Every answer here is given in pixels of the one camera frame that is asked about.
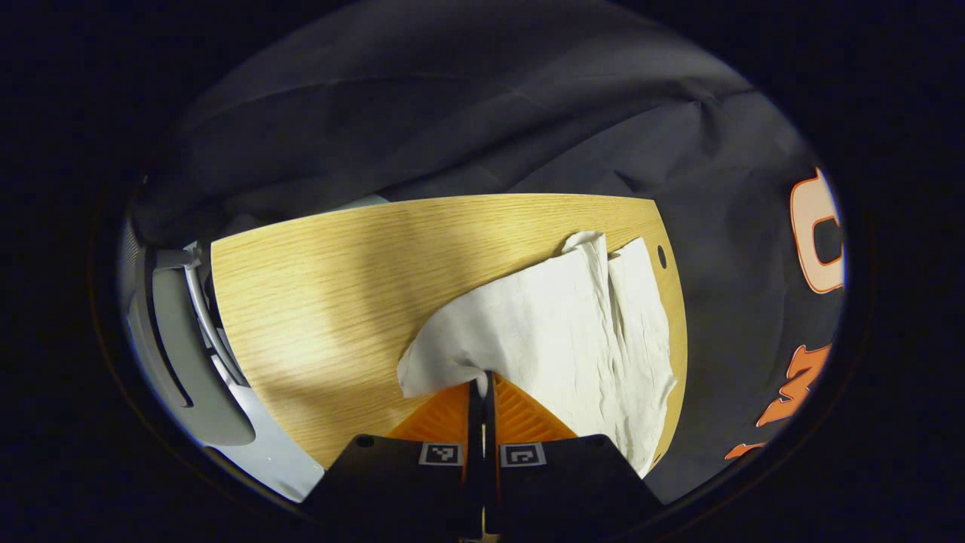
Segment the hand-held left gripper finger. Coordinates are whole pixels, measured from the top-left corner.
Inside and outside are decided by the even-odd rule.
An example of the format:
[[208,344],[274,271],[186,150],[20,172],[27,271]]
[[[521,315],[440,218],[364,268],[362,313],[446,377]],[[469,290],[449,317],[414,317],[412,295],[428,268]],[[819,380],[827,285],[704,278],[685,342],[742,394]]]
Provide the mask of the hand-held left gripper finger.
[[485,527],[500,542],[609,542],[662,508],[614,441],[580,437],[489,372]]
[[386,436],[360,434],[302,502],[324,542],[464,542],[483,533],[485,402],[434,395]]

